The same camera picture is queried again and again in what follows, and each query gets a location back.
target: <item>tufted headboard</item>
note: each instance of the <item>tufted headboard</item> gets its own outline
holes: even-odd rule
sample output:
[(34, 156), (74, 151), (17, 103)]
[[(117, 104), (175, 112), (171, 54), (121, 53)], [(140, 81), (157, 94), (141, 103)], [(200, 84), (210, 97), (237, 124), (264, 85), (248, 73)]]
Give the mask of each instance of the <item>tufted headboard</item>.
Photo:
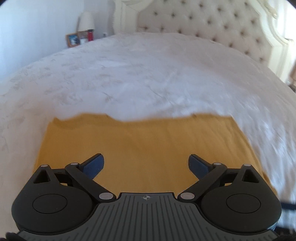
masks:
[(115, 33), (194, 35), (235, 48), (267, 65), (282, 81), (291, 68), (291, 40), (273, 27), (266, 0), (115, 0)]

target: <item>white bedspread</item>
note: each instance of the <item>white bedspread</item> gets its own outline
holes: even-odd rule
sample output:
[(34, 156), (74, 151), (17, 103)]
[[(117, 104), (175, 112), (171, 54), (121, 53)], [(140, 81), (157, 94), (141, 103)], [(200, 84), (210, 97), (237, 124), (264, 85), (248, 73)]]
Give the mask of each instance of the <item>white bedspread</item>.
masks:
[[(117, 35), (41, 59), (0, 84), (0, 235), (54, 117), (231, 115), (280, 200), (296, 202), (296, 94), (239, 51), (181, 34)], [(280, 225), (296, 228), (296, 215)]]

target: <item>picture frame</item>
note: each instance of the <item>picture frame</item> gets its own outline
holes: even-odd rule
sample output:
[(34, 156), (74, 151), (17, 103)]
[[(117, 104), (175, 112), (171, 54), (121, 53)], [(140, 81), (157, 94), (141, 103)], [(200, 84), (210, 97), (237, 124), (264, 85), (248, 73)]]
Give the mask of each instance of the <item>picture frame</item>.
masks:
[(66, 39), (69, 48), (73, 48), (80, 45), (80, 39), (77, 33), (67, 34)]

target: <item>mustard yellow cloth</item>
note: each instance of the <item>mustard yellow cloth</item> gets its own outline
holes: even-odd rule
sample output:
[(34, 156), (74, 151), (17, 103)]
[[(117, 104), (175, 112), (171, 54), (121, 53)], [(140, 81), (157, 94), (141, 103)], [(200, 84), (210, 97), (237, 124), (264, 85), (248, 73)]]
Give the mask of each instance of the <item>mustard yellow cloth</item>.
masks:
[(48, 125), (35, 169), (41, 164), (63, 168), (96, 153), (104, 155), (105, 165), (94, 180), (117, 196), (120, 192), (178, 195), (197, 181), (188, 168), (188, 157), (193, 153), (229, 168), (250, 163), (269, 184), (233, 118), (214, 115), (138, 122), (89, 114), (65, 121), (54, 119)]

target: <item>red object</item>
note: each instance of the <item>red object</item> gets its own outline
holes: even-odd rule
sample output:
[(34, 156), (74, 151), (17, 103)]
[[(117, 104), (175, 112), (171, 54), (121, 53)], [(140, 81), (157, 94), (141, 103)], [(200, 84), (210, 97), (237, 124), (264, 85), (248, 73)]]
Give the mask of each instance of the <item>red object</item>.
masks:
[(88, 38), (89, 38), (89, 41), (93, 41), (94, 40), (93, 30), (89, 30), (89, 32), (88, 32)]

